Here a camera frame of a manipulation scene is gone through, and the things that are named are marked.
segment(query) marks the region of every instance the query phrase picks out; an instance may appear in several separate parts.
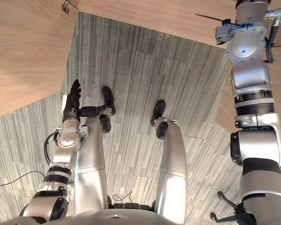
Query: black cable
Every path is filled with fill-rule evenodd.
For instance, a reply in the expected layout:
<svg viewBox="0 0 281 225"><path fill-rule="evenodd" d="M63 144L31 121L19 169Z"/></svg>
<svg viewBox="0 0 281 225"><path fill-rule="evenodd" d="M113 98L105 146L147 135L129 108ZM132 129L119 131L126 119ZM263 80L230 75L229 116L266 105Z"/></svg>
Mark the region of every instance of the black cable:
<svg viewBox="0 0 281 225"><path fill-rule="evenodd" d="M44 156L45 156L45 159L46 159L46 162L48 163L48 165L50 164L51 160L49 158L49 155L48 155L48 149L47 149L47 145L48 145L48 141L50 139L50 137L54 136L54 135L57 135L58 132L53 132L52 134L49 134L49 136L47 136L45 142L44 142Z"/></svg>
<svg viewBox="0 0 281 225"><path fill-rule="evenodd" d="M121 198L121 197L118 196L118 195L113 195L113 196L112 196L112 199L113 199L114 201L116 201L116 202L121 202L121 203L123 203L123 200L129 196L130 202L133 203L132 200L131 200L131 197L130 197L131 194L132 194L132 190L131 190L127 195L125 195L125 197L123 197L123 198Z"/></svg>
<svg viewBox="0 0 281 225"><path fill-rule="evenodd" d="M45 178L45 175L44 175L43 173L39 172L39 171L30 171L30 172L28 172L28 173L22 175L22 176L19 177L18 179L15 179L15 180L12 181L12 182L9 182L9 183L6 183L6 184L1 184L0 187L1 187L1 186L8 185L8 184L12 184L12 183L16 182L17 180L21 179L23 176L26 176L26 175L29 174L29 173L39 173L39 174L41 174L41 175L43 176L43 178Z"/></svg>
<svg viewBox="0 0 281 225"><path fill-rule="evenodd" d="M266 57L267 57L267 60L265 60L264 62L272 63L274 62L274 58L272 54L272 47L274 44L270 43L267 37L265 37L264 40L266 41Z"/></svg>

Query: chair leg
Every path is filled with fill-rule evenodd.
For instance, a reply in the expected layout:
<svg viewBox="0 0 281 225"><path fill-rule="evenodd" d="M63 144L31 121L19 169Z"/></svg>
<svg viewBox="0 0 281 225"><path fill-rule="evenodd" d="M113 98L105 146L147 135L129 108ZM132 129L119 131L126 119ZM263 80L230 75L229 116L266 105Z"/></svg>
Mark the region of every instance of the chair leg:
<svg viewBox="0 0 281 225"><path fill-rule="evenodd" d="M237 221L236 215L218 219L218 218L216 217L216 214L213 213L213 212L210 213L210 218L211 218L212 220L214 220L217 224L218 224L218 223L226 223L226 222L235 222L235 221Z"/></svg>
<svg viewBox="0 0 281 225"><path fill-rule="evenodd" d="M218 191L217 196L219 197L219 199L223 199L228 205L230 205L231 207L235 208L237 205L234 204L232 201L230 201L229 199L227 199L224 195L224 193L222 191Z"/></svg>

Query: floor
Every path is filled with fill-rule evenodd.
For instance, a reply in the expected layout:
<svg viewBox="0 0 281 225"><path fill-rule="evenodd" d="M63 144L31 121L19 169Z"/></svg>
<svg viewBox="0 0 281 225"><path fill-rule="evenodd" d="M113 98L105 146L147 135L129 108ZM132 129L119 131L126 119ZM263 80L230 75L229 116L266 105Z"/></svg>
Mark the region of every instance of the floor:
<svg viewBox="0 0 281 225"><path fill-rule="evenodd" d="M151 204L155 199L163 143L149 124L157 100L178 120L188 162L185 223L214 224L232 214L216 195L238 201L241 168L229 153L229 134L214 123L225 82L225 50L123 22L79 13L60 93L0 117L0 184L24 173L45 173L43 143L61 125L61 95L81 82L81 106L100 105L100 87L113 91L117 113L104 135L108 194ZM54 145L50 143L52 158ZM0 222L16 217L42 176L32 173L0 187Z"/></svg>

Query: metal bracket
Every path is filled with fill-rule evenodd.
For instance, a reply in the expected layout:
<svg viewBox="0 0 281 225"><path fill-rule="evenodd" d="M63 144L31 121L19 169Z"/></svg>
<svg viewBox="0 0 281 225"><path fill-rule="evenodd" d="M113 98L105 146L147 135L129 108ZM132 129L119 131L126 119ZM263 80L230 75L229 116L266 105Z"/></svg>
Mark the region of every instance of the metal bracket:
<svg viewBox="0 0 281 225"><path fill-rule="evenodd" d="M69 5L73 6L74 8L77 9L76 6L74 6L71 1L65 1L64 3L61 4L61 10L64 11L65 13L69 14Z"/></svg>

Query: chair wheel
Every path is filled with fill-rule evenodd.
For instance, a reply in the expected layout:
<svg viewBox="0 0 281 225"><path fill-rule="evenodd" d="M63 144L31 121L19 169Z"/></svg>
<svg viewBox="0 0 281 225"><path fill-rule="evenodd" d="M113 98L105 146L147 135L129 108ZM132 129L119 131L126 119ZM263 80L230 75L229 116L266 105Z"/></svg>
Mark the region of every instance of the chair wheel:
<svg viewBox="0 0 281 225"><path fill-rule="evenodd" d="M225 195L224 195L224 193L222 192L222 191L218 191L217 192L217 196L219 197L219 199L224 199L224 197L225 197Z"/></svg>
<svg viewBox="0 0 281 225"><path fill-rule="evenodd" d="M210 213L210 218L212 219L212 220L216 220L216 214L215 213Z"/></svg>

